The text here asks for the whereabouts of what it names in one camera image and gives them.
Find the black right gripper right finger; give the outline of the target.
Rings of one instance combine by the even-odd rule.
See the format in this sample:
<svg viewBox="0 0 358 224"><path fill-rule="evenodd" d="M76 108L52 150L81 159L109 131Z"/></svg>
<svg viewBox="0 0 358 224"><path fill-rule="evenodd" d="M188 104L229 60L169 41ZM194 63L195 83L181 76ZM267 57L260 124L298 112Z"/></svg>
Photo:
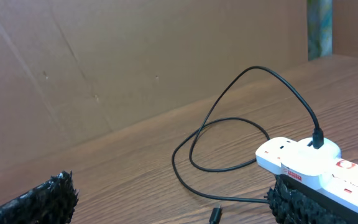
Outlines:
<svg viewBox="0 0 358 224"><path fill-rule="evenodd" d="M265 198L277 223L358 224L358 213L290 180L275 176Z"/></svg>

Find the white power strip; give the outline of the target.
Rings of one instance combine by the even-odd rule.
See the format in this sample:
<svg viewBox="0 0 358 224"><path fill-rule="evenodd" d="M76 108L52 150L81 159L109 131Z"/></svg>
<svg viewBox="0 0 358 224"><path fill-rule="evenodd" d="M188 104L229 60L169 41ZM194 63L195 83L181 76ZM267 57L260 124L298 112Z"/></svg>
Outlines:
<svg viewBox="0 0 358 224"><path fill-rule="evenodd" d="M285 148L296 142L299 141L277 137L263 143L255 152L258 165L275 175L285 175L282 173L280 157ZM358 213L358 164L341 157L334 164L329 183L324 188L314 191Z"/></svg>

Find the colourful painted panel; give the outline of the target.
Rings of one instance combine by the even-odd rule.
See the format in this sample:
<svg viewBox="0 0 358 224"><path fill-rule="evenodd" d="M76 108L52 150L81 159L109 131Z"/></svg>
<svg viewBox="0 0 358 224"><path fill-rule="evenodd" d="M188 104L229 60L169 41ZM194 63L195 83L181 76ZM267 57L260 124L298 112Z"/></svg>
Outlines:
<svg viewBox="0 0 358 224"><path fill-rule="evenodd" d="M333 53L333 1L307 0L308 59Z"/></svg>

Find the white USB charger plug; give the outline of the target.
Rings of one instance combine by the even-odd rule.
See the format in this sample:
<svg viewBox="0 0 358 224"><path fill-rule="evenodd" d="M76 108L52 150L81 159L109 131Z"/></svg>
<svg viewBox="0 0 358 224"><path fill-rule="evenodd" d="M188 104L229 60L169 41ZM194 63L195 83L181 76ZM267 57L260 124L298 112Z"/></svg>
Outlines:
<svg viewBox="0 0 358 224"><path fill-rule="evenodd" d="M341 158L341 149L326 138L319 149L308 146L310 142L310 138L303 139L285 148L280 157L282 173L313 190L319 190L332 179L334 164Z"/></svg>

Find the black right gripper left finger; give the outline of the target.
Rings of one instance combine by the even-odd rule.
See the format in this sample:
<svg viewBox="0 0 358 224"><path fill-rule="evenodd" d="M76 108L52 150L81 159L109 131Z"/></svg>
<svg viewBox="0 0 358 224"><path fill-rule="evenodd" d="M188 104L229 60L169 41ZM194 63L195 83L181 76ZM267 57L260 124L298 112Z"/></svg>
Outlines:
<svg viewBox="0 0 358 224"><path fill-rule="evenodd" d="M73 173L63 171L0 206L0 224L70 223L78 203Z"/></svg>

